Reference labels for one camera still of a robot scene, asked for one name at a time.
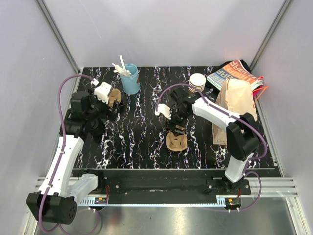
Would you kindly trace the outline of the single cardboard cup carrier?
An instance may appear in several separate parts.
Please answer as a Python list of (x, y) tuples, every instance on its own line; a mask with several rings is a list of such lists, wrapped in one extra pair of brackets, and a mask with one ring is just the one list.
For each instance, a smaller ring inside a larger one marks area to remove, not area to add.
[(166, 135), (166, 146), (171, 151), (183, 151), (187, 148), (187, 136), (175, 135), (172, 131), (169, 131)]

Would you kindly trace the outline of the cardboard cup carrier stack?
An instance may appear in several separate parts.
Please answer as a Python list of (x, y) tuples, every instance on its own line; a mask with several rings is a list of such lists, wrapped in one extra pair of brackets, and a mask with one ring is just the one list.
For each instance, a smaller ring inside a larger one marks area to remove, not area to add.
[(122, 100), (121, 91), (119, 89), (113, 88), (111, 93), (109, 94), (109, 107), (112, 107), (114, 102), (117, 101), (120, 103)]

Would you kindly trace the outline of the brown paper takeout bag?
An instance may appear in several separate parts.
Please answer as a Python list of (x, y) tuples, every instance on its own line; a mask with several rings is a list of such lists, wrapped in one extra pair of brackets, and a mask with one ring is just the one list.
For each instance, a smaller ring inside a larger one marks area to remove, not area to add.
[(255, 121), (258, 119), (251, 85), (247, 81), (227, 79), (218, 94), (215, 104), (240, 115), (250, 113)]

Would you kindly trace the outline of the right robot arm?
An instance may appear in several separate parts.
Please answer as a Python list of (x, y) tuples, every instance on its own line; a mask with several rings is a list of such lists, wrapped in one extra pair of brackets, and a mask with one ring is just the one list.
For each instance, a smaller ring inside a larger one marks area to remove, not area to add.
[(170, 93), (174, 101), (166, 106), (165, 129), (168, 131), (167, 145), (173, 151), (186, 146), (185, 127), (191, 115), (202, 117), (226, 132), (227, 150), (230, 160), (222, 181), (224, 192), (233, 194), (244, 178), (245, 167), (259, 147), (261, 140), (256, 134), (256, 121), (250, 113), (240, 115), (211, 102), (200, 94), (188, 94), (182, 88)]

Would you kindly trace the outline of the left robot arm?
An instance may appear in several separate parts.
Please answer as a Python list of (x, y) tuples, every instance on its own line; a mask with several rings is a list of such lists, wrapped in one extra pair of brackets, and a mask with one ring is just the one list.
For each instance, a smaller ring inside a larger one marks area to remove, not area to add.
[(105, 176), (98, 170), (84, 170), (72, 186), (69, 180), (87, 136), (102, 137), (104, 121), (116, 120), (121, 99), (118, 89), (110, 92), (108, 103), (100, 101), (91, 91), (72, 95), (48, 174), (38, 191), (29, 193), (26, 199), (38, 222), (69, 225), (76, 216), (78, 205), (89, 193), (100, 194), (105, 190)]

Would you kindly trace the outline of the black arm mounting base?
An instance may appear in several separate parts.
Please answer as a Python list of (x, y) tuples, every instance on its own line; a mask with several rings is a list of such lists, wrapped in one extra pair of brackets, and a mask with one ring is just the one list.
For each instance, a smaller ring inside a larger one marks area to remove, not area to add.
[(110, 188), (109, 195), (130, 191), (163, 192), (170, 190), (198, 191), (215, 195), (250, 195), (247, 179), (230, 183), (224, 169), (97, 169)]

